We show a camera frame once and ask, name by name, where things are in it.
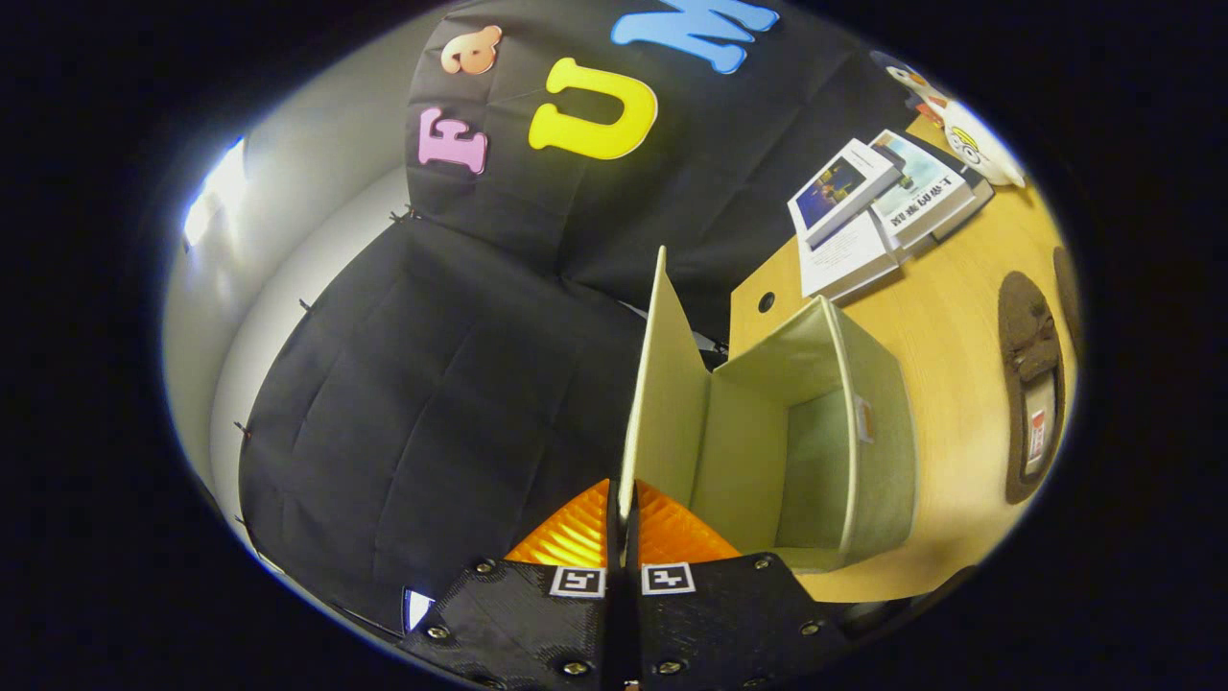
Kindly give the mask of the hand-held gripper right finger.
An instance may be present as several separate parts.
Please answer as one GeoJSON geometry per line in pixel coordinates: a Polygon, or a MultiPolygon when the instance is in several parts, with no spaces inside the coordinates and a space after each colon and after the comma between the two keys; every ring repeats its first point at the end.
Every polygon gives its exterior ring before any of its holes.
{"type": "Polygon", "coordinates": [[[733,555],[696,515],[640,481],[626,565],[641,690],[775,690],[850,650],[841,604],[815,601],[777,554],[733,555]]]}

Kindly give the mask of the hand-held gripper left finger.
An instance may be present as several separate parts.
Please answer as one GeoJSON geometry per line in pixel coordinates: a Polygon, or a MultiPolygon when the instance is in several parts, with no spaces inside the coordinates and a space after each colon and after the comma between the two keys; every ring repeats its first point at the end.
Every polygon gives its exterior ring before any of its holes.
{"type": "Polygon", "coordinates": [[[612,493],[598,481],[505,558],[460,569],[399,650],[478,689],[600,690],[612,493]]]}

